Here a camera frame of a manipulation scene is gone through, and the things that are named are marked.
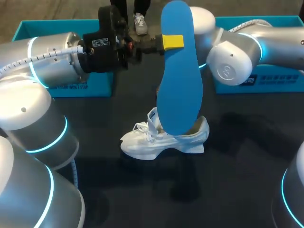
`white sneaker on foot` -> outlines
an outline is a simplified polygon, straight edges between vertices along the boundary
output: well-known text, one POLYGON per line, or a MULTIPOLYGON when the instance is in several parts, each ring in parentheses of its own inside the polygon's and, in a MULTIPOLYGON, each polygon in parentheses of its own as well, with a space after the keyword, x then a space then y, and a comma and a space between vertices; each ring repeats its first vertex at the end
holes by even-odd
POLYGON ((198 118, 185 135, 167 134, 162 128, 157 109, 153 108, 148 113, 148 122, 135 124, 133 130, 121 138, 121 149, 130 157, 141 160, 153 160, 168 148, 184 153, 204 153, 203 143, 208 136, 209 125, 204 116, 198 118))
POLYGON ((134 15, 134 26, 135 31, 138 36, 143 36, 148 34, 148 26, 144 20, 144 16, 141 13, 135 13, 134 15))

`floor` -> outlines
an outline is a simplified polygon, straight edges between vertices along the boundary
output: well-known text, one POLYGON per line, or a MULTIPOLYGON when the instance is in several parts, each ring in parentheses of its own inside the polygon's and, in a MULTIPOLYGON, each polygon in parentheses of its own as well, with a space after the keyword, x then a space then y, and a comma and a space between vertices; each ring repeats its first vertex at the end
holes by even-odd
MULTIPOLYGON (((152 0, 146 20, 150 35, 159 33, 163 6, 170 0, 152 0)), ((185 0, 209 9, 215 16, 294 15, 302 0, 185 0)), ((0 0, 0 43, 9 42, 22 20, 96 19, 97 9, 110 0, 0 0)), ((132 13, 133 0, 127 0, 132 13)))

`shoe insole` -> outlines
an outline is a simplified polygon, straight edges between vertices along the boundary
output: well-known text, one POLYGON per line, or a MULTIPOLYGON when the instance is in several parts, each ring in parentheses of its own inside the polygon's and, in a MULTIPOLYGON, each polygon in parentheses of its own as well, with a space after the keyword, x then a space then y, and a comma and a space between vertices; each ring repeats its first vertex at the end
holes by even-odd
POLYGON ((165 52, 165 71, 157 94, 157 111, 164 130, 186 133, 197 119, 203 84, 196 57, 192 13, 183 1, 168 3, 161 14, 164 35, 183 35, 184 48, 165 52))

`white cable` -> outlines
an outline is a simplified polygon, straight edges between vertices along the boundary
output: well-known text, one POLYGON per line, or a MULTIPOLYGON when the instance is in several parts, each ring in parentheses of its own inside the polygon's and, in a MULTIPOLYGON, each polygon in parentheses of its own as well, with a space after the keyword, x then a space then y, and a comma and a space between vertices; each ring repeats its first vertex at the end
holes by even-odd
POLYGON ((255 20, 249 20, 249 21, 246 21, 232 29, 229 30, 229 32, 236 32, 238 30, 241 30, 245 27, 248 27, 250 25, 255 25, 255 24, 260 24, 260 25, 265 25, 265 26, 270 26, 272 27, 272 25, 270 23, 268 23, 267 21, 265 20, 261 20, 261 19, 255 19, 255 20))
POLYGON ((44 59, 57 57, 57 56, 63 56, 63 55, 71 55, 71 54, 85 54, 84 49, 82 46, 78 45, 75 47, 68 47, 66 49, 62 50, 54 50, 48 53, 44 53, 37 56, 32 56, 28 58, 24 58, 21 60, 18 60, 16 62, 13 62, 11 64, 8 64, 0 69, 0 79, 4 77, 4 75, 10 71, 15 70, 15 68, 19 66, 23 66, 29 63, 35 63, 44 59))
POLYGON ((74 179, 74 186, 78 189, 78 174, 75 160, 71 161, 72 171, 73 171, 73 179, 74 179))

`cyan box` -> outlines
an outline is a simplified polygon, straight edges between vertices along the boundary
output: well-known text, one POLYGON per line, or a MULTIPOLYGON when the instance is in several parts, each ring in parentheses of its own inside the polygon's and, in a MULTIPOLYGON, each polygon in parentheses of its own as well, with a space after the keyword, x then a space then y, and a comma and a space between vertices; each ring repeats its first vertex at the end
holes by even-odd
MULTIPOLYGON (((218 17, 216 25, 229 30, 253 19, 263 19, 274 27, 304 26, 298 16, 218 17)), ((239 86, 228 86, 214 80, 217 94, 304 92, 304 76, 298 70, 273 65, 255 67, 250 78, 239 86)))
MULTIPOLYGON (((82 37, 85 33, 99 30, 98 20, 33 20, 22 21, 13 41, 33 37, 74 32, 82 37)), ((91 73, 87 82, 58 86, 49 89, 53 97, 111 96, 113 73, 91 73)))

